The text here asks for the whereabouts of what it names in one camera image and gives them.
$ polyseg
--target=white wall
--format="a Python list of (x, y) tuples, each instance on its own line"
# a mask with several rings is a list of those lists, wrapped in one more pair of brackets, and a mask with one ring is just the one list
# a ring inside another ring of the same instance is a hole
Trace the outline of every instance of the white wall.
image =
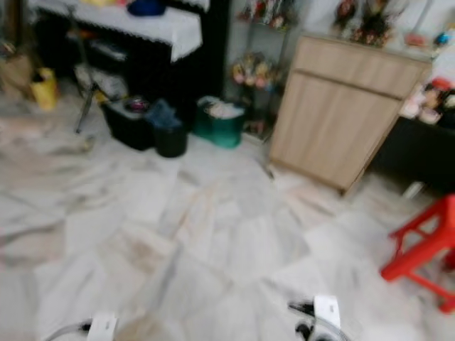
[[(229, 64), (241, 56), (245, 51), (248, 25), (235, 20), (237, 13), (243, 9), (245, 1), (246, 0), (232, 0), (232, 20), (227, 50), (227, 60)], [(296, 0), (296, 2), (299, 1), (301, 4), (299, 12), (301, 22), (299, 27), (295, 28), (290, 35), (285, 55), (288, 62), (292, 59), (295, 43), (302, 29), (320, 25), (321, 23), (332, 22), (336, 6), (340, 0)], [(426, 0), (410, 0), (410, 5), (398, 20), (397, 27), (402, 30), (412, 29), (425, 4)], [(430, 8), (427, 17), (422, 24), (421, 30), (423, 33), (435, 36), (441, 32), (444, 24), (451, 17), (455, 21), (455, 0), (434, 0), (434, 4)], [(255, 26), (254, 32), (255, 34), (252, 39), (253, 50), (262, 51), (266, 56), (278, 59), (283, 38), (282, 34), (261, 26)], [(447, 51), (439, 60), (437, 60), (435, 63), (436, 73), (439, 75), (449, 72), (455, 81), (455, 65), (453, 65), (450, 70), (446, 70), (449, 67), (447, 60), (452, 60), (452, 64), (454, 64), (455, 48)]]

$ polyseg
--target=brown paper bag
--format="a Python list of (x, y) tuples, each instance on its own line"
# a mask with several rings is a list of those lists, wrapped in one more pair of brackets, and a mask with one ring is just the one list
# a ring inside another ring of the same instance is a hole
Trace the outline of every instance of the brown paper bag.
[(30, 88), (32, 77), (33, 66), (27, 55), (0, 60), (0, 83), (9, 97), (33, 99)]

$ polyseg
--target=light wood cabinet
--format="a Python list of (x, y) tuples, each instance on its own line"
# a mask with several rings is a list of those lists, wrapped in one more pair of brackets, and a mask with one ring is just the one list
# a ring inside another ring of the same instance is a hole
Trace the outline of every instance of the light wood cabinet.
[(271, 160), (349, 189), (428, 66), (348, 43), (303, 37), (274, 130)]

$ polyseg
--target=white cloth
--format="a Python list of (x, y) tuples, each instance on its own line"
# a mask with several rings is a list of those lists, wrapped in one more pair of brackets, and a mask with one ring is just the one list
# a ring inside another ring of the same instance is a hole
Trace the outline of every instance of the white cloth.
[(68, 16), (66, 5), (74, 6), (78, 21), (168, 43), (172, 47), (173, 62), (202, 45), (199, 15), (178, 9), (167, 8), (163, 16), (140, 18), (130, 15), (121, 6), (96, 7), (79, 0), (29, 0), (29, 4), (31, 8), (45, 9), (61, 16)]
[(193, 6), (202, 7), (206, 12), (210, 9), (210, 0), (179, 0), (180, 2), (186, 2)]

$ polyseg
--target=red plastic stool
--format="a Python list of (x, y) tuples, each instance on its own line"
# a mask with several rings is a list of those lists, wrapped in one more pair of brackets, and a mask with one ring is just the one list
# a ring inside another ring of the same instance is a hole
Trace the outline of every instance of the red plastic stool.
[[(433, 217), (439, 217), (437, 228), (431, 234), (422, 231), (420, 225)], [(419, 234), (423, 240), (403, 251), (403, 239), (410, 232)], [(444, 258), (442, 268), (447, 271), (455, 269), (455, 195), (448, 195), (436, 202), (404, 227), (393, 232), (390, 237), (396, 239), (397, 250), (393, 260), (382, 269), (381, 276), (386, 281), (406, 276), (441, 296), (444, 302), (439, 309), (443, 313), (455, 310), (455, 293), (450, 293), (426, 278), (414, 274), (418, 266), (431, 261), (437, 253), (445, 249), (451, 251)]]

